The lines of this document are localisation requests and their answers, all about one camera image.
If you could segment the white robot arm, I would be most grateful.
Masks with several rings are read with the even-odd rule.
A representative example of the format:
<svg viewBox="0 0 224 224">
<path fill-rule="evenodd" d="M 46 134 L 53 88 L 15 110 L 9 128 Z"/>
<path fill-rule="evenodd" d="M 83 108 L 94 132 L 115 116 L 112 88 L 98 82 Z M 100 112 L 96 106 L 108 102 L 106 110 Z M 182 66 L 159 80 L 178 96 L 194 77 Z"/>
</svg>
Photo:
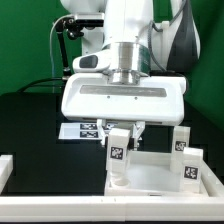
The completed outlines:
<svg viewBox="0 0 224 224">
<path fill-rule="evenodd" d="M 71 120 L 113 122 L 113 136 L 137 140 L 147 124 L 176 126 L 184 117 L 182 75 L 199 59 L 190 0 L 170 0 L 173 18 L 154 22 L 153 0 L 107 0 L 102 47 L 73 61 L 61 110 Z"/>
</svg>

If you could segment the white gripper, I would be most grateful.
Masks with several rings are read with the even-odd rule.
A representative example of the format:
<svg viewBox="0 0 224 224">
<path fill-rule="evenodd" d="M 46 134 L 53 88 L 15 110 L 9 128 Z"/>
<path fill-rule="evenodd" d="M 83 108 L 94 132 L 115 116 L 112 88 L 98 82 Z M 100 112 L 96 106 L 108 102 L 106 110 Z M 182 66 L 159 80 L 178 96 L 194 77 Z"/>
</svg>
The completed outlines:
<svg viewBox="0 0 224 224">
<path fill-rule="evenodd" d="M 184 118 L 186 79 L 181 76 L 144 76 L 137 85 L 110 83 L 118 74 L 110 69 L 108 53 L 81 56 L 73 61 L 75 74 L 65 86 L 61 111 L 70 120 L 97 120 L 101 145 L 108 136 L 106 121 L 133 122 L 129 147 L 137 150 L 145 123 L 175 126 Z"/>
</svg>

